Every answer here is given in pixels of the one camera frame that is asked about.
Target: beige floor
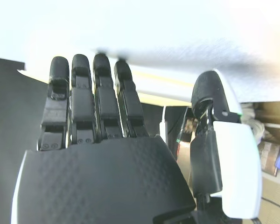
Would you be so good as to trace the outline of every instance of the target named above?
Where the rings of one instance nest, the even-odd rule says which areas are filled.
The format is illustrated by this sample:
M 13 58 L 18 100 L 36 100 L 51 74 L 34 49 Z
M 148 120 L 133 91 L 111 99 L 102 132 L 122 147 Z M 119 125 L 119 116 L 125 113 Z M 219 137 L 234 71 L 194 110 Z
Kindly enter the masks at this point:
M 190 153 L 189 147 L 181 147 L 179 150 L 179 157 L 177 163 L 180 166 L 182 174 L 187 182 L 189 182 L 190 174 Z M 262 196 L 280 204 L 280 184 L 263 178 L 263 190 Z M 280 208 L 266 202 L 261 201 L 261 207 L 259 212 L 259 219 L 262 224 L 280 224 Z M 251 224 L 252 221 L 244 220 L 243 224 Z

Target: wire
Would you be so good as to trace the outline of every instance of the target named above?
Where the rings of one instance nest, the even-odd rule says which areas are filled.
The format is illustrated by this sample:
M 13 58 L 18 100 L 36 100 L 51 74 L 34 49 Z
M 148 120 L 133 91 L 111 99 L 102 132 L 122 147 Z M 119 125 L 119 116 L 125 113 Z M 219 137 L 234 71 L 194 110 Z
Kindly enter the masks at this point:
M 178 124 L 178 121 L 180 120 L 180 118 L 182 118 L 183 114 L 184 114 L 183 119 L 185 120 L 187 109 L 188 109 L 188 107 L 186 108 L 185 112 L 184 113 L 182 112 L 181 115 L 178 117 L 178 119 L 174 122 L 174 124 L 172 125 L 172 127 L 168 131 L 168 134 L 170 134 L 172 132 L 172 130 L 174 129 L 174 127 Z
M 278 203 L 273 202 L 273 201 L 271 201 L 270 199 L 267 199 L 267 198 L 265 198 L 265 197 L 261 197 L 261 198 L 262 198 L 262 200 L 265 200 L 265 201 L 267 201 L 267 202 L 269 202 L 269 203 L 272 203 L 272 204 L 274 204 L 274 205 L 276 205 L 277 207 L 280 208 L 280 205 L 279 205 Z
M 165 112 L 166 112 L 166 106 L 164 106 L 163 108 L 162 122 L 165 122 Z
M 251 219 L 254 224 L 261 224 L 261 221 L 258 218 Z

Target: black cable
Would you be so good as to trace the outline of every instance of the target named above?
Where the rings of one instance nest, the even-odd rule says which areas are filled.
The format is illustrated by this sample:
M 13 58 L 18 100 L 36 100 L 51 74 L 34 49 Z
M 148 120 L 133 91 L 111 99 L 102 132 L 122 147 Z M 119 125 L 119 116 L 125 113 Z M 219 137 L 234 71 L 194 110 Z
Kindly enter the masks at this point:
M 184 116 L 183 116 L 183 119 L 185 119 L 185 117 L 186 117 L 187 109 L 188 109 L 188 107 L 187 107 L 186 110 L 185 110 L 185 114 L 184 114 Z M 170 134 L 170 133 L 172 132 L 173 128 L 177 125 L 177 123 L 178 123 L 178 121 L 180 120 L 180 118 L 182 118 L 182 115 L 183 115 L 183 113 L 181 113 L 181 115 L 178 117 L 178 119 L 176 120 L 176 122 L 172 125 L 172 127 L 171 127 L 170 130 L 168 131 L 168 134 Z
M 261 221 L 258 218 L 251 219 L 254 224 L 261 224 Z
M 261 197 L 261 198 L 262 198 L 262 200 L 265 200 L 265 201 L 267 201 L 267 202 L 269 202 L 269 203 L 272 203 L 272 204 L 274 204 L 274 205 L 276 205 L 276 206 L 278 206 L 278 207 L 280 208 L 280 205 L 279 205 L 278 203 L 273 202 L 273 201 L 271 201 L 270 199 L 267 199 L 267 198 L 265 198 L 265 197 Z

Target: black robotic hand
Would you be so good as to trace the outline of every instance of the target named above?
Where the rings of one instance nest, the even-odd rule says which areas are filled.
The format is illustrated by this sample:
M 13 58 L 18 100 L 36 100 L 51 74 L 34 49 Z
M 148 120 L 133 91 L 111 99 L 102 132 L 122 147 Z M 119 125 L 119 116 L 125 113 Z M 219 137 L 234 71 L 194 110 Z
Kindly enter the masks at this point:
M 94 97 L 88 59 L 75 55 L 70 93 L 68 61 L 53 59 L 42 133 L 37 151 L 24 155 L 12 223 L 195 223 L 174 157 L 147 134 L 127 63 L 114 68 L 117 99 L 104 54 L 95 56 L 93 71 Z

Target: robotic hand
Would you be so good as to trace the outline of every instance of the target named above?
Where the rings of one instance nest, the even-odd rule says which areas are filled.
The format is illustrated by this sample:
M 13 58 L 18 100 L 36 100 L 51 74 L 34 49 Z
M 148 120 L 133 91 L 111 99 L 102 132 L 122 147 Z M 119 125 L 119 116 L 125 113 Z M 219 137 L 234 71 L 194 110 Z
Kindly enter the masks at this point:
M 244 212 L 233 213 L 234 208 L 242 202 L 240 197 L 248 198 L 247 189 L 253 189 L 248 195 L 256 193 L 254 186 L 245 184 L 257 183 L 261 189 L 256 175 L 260 167 L 252 167 L 254 175 L 247 169 L 228 167 L 236 156 L 242 159 L 247 153 L 246 148 L 238 150 L 246 146 L 244 133 L 252 133 L 240 129 L 238 115 L 228 100 L 221 99 L 227 97 L 225 88 L 218 96 L 214 95 L 216 88 L 206 88 L 220 84 L 217 76 L 218 83 L 209 83 L 214 74 L 202 74 L 193 91 L 193 112 L 199 120 L 191 145 L 198 208 L 194 211 L 195 201 L 170 150 L 159 136 L 147 134 L 127 63 L 119 60 L 114 68 L 117 99 L 104 54 L 94 57 L 93 71 L 94 97 L 88 59 L 75 55 L 70 94 L 68 61 L 63 57 L 52 60 L 42 132 L 37 151 L 26 151 L 21 164 L 12 224 L 217 224 L 216 215 L 207 209 L 212 196 L 222 197 L 226 215 L 247 218 Z M 250 154 L 245 155 L 248 161 L 255 158 Z M 254 199 L 258 201 L 259 195 L 248 202 Z M 251 207 L 253 214 L 249 215 L 256 217 L 259 204 Z

